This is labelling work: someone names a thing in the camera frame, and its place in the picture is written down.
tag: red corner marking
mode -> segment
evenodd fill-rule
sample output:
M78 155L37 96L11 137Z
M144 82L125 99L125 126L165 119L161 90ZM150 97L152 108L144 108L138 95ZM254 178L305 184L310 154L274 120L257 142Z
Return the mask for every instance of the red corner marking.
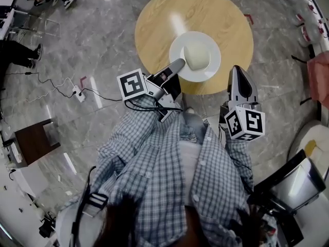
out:
M82 81L85 80L87 77L84 76L83 78L80 79L80 84L81 84L81 89L83 89L83 84L82 84Z
M248 17L248 18L250 19L251 24L253 25L253 20L252 20L251 15L250 15L250 14L245 14L244 16L245 16L245 17Z

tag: power strip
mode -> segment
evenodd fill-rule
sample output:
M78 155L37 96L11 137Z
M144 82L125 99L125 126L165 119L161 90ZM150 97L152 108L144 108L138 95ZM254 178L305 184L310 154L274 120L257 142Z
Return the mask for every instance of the power strip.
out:
M77 85L73 87L72 91L75 92L75 96L77 97L79 102L83 102L86 99L86 96L83 94L83 92L81 92L80 88Z

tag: checkered shirt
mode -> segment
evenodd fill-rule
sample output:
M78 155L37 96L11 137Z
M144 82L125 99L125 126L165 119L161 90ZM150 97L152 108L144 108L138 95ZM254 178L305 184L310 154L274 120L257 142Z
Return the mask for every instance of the checkered shirt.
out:
M147 97L139 104L152 105ZM118 204L124 195L139 202L135 224L138 246L169 246L187 231L185 176L179 142L177 112L164 122L157 112L129 111L108 142L99 149L92 192ZM241 179L253 188L251 160L245 142L231 140L226 148L207 128L191 186L191 197L211 246L240 246L241 240L227 228L240 221L237 208L247 210L247 195ZM274 219L269 225L276 228ZM276 235L268 246L275 246Z

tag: pink cloth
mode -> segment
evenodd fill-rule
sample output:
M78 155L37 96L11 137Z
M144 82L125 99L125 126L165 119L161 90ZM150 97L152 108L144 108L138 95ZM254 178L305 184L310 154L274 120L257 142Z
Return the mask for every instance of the pink cloth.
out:
M307 62L310 95L329 109L329 51Z

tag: round wooden table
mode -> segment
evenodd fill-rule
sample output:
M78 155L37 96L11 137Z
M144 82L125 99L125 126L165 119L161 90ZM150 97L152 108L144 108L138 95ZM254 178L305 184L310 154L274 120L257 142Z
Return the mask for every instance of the round wooden table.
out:
M145 68L154 74L169 65L172 42L184 32L199 31L219 46L222 60L217 73L205 82L180 78L188 94L212 94L227 88L234 65L247 70L253 53L249 23L230 0L151 0L138 17L135 44Z

